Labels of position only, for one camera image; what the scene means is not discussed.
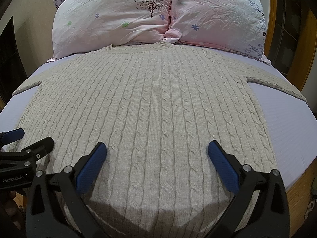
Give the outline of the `left pink floral pillow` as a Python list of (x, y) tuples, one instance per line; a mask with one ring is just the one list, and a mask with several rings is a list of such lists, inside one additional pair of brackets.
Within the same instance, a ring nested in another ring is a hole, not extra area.
[(170, 0), (65, 0), (53, 22), (53, 57), (159, 42), (169, 29), (169, 5)]

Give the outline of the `dark cabinet at left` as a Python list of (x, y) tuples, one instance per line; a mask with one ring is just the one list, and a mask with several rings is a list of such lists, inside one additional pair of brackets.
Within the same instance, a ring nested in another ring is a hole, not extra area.
[(27, 79), (14, 32), (13, 16), (1, 33), (1, 99), (7, 103), (13, 92)]

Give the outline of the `wooden headboard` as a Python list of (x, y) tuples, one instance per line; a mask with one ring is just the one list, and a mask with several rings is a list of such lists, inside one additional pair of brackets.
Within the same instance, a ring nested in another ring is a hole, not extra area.
[(264, 53), (273, 66), (300, 91), (316, 52), (316, 16), (304, 0), (261, 0), (267, 13)]

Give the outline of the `pink floral pillow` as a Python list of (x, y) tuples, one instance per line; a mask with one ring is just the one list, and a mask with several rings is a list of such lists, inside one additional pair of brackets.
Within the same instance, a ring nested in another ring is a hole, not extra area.
[(266, 31), (261, 0), (171, 0), (164, 37), (267, 62)]
[(169, 29), (169, 5), (170, 0), (65, 0), (53, 22), (53, 57), (159, 42)]

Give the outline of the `wooden bed frame side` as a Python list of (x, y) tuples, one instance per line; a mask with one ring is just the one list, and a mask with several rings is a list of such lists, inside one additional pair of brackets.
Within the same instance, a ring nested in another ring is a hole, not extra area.
[(304, 215), (311, 201), (310, 188), (316, 176), (316, 170), (313, 165), (301, 175), (301, 177), (287, 191), (287, 199), (290, 210), (290, 237), (304, 223)]

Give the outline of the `beige cable-knit sweater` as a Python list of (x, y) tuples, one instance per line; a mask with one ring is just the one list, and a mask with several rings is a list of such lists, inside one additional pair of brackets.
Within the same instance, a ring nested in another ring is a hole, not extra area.
[(9, 151), (46, 137), (39, 162), (61, 171), (98, 142), (107, 158), (84, 201), (113, 237), (203, 237), (229, 204), (208, 144), (257, 171), (277, 167), (256, 82), (298, 99), (289, 82), (211, 49), (159, 42), (105, 47), (33, 76), (36, 86)]

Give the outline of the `right pink floral pillow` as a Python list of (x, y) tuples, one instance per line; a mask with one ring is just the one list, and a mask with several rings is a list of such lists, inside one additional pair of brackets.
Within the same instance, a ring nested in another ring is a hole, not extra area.
[(267, 62), (266, 31), (261, 0), (171, 0), (164, 37)]

